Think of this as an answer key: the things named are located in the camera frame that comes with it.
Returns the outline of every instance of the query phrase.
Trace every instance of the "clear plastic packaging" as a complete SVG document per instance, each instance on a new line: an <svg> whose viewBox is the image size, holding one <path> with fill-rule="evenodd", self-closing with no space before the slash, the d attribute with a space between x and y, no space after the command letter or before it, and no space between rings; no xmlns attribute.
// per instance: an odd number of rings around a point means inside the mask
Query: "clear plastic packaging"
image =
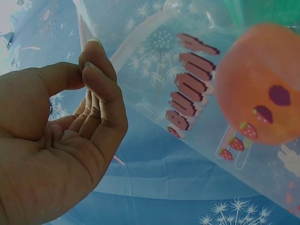
<svg viewBox="0 0 300 225"><path fill-rule="evenodd" d="M300 216L300 0L74 3L128 104Z"/></svg>

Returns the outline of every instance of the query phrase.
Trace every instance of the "green object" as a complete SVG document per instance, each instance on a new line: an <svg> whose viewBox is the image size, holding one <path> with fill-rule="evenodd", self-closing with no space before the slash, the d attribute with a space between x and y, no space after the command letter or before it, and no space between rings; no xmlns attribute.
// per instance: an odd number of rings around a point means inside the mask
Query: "green object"
<svg viewBox="0 0 300 225"><path fill-rule="evenodd" d="M300 0L224 0L235 26L241 30L272 22L291 29L300 27Z"/></svg>

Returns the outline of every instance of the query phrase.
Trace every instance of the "blue patterned fabric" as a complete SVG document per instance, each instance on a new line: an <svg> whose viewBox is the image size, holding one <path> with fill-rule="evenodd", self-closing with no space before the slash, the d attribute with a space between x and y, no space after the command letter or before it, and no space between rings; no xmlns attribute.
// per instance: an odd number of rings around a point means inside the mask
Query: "blue patterned fabric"
<svg viewBox="0 0 300 225"><path fill-rule="evenodd" d="M24 0L24 4L27 10L11 12L15 36L6 60L8 70L77 63L80 40L72 0ZM84 93L64 91L51 97L50 119L71 114ZM116 154L121 163L114 159L99 186L49 225L300 224L128 105L127 114L129 131Z"/></svg>

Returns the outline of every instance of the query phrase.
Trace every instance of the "purple spot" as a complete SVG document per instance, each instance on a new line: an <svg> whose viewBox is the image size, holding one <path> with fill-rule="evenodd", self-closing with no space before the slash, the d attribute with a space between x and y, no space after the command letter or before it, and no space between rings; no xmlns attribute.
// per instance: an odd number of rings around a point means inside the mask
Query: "purple spot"
<svg viewBox="0 0 300 225"><path fill-rule="evenodd" d="M269 123L273 123L272 111L270 109L268 109L266 106L258 105L257 107L255 107L255 110L256 110L257 113L259 113L259 115L261 117L266 119Z"/></svg>
<svg viewBox="0 0 300 225"><path fill-rule="evenodd" d="M280 85L270 87L269 97L278 106L289 106L291 104L289 91Z"/></svg>

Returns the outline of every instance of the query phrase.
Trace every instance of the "orange ball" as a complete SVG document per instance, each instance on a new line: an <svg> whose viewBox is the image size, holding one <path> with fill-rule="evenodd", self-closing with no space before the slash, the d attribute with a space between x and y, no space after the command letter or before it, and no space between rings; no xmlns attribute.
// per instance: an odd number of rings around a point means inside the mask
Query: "orange ball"
<svg viewBox="0 0 300 225"><path fill-rule="evenodd" d="M300 37L262 23L240 36L215 74L218 104L244 136L269 145L300 136Z"/></svg>

